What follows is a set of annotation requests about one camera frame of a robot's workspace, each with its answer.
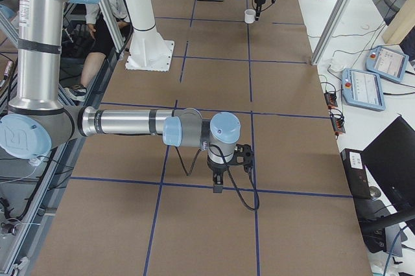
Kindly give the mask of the seated person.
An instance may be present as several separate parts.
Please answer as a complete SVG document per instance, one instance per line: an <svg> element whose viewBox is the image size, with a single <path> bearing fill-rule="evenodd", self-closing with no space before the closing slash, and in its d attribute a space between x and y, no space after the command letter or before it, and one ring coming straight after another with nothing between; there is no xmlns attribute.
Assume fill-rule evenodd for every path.
<svg viewBox="0 0 415 276"><path fill-rule="evenodd" d="M124 0L109 0L110 7L121 34L130 33L131 24ZM86 25L94 39L94 44L84 62L80 83L64 90L72 100L83 102L87 87L99 72L106 57L114 48L114 43L98 4L86 5Z"/></svg>

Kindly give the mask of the black laptop computer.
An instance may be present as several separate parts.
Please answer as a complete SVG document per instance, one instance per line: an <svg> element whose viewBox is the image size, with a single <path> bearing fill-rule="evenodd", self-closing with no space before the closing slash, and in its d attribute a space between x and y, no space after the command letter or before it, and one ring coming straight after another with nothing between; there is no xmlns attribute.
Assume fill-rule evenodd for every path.
<svg viewBox="0 0 415 276"><path fill-rule="evenodd" d="M414 129L399 116L362 152L370 174L396 209L414 206Z"/></svg>

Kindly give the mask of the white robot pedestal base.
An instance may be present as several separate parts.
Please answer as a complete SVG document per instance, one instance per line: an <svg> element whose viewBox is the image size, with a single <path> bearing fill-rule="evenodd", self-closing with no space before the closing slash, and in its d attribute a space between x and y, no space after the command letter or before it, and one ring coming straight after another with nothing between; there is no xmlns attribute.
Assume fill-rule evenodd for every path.
<svg viewBox="0 0 415 276"><path fill-rule="evenodd" d="M156 28L151 0L124 0L133 28L126 68L167 72L174 42L163 39Z"/></svg>

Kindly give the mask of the teach pendant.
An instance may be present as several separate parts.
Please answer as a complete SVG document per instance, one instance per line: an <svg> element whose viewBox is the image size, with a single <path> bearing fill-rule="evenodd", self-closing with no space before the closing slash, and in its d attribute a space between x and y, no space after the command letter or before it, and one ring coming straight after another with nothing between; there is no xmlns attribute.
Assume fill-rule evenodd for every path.
<svg viewBox="0 0 415 276"><path fill-rule="evenodd" d="M377 73L346 68L342 72L342 96L351 106L384 111L381 78Z"/></svg>
<svg viewBox="0 0 415 276"><path fill-rule="evenodd" d="M408 62L408 55L385 46L379 46L369 52L366 59L366 69L389 81L400 83L403 80Z"/></svg>

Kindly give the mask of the teach pendant near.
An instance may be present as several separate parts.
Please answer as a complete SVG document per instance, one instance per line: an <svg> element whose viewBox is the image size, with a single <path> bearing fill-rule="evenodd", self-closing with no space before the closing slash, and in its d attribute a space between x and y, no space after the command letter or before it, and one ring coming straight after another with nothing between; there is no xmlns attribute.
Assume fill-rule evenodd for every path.
<svg viewBox="0 0 415 276"><path fill-rule="evenodd" d="M381 78L377 73L346 68L342 72L342 96L351 106L384 111Z"/></svg>

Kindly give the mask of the black box with white label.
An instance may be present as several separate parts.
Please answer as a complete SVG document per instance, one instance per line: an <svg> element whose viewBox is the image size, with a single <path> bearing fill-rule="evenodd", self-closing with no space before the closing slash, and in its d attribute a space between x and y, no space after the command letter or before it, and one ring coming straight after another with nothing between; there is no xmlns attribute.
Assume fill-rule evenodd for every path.
<svg viewBox="0 0 415 276"><path fill-rule="evenodd" d="M352 196L369 200L371 195L361 151L345 148L340 156Z"/></svg>

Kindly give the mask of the teach pendant far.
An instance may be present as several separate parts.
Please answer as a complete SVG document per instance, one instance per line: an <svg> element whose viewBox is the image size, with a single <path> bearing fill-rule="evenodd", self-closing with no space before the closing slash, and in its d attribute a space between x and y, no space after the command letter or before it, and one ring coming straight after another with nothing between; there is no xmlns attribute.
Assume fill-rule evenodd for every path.
<svg viewBox="0 0 415 276"><path fill-rule="evenodd" d="M408 55L385 46L379 46L369 52L366 59L366 69L389 81L400 83L403 80L408 62Z"/></svg>

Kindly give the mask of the white plastic cup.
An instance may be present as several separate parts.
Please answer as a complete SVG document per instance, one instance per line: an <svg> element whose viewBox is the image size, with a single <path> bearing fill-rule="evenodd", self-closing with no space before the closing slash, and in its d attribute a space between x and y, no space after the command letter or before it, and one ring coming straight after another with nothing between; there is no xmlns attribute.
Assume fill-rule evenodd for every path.
<svg viewBox="0 0 415 276"><path fill-rule="evenodd" d="M255 22L256 12L253 9L246 9L244 11L244 22L246 24L252 24Z"/></svg>

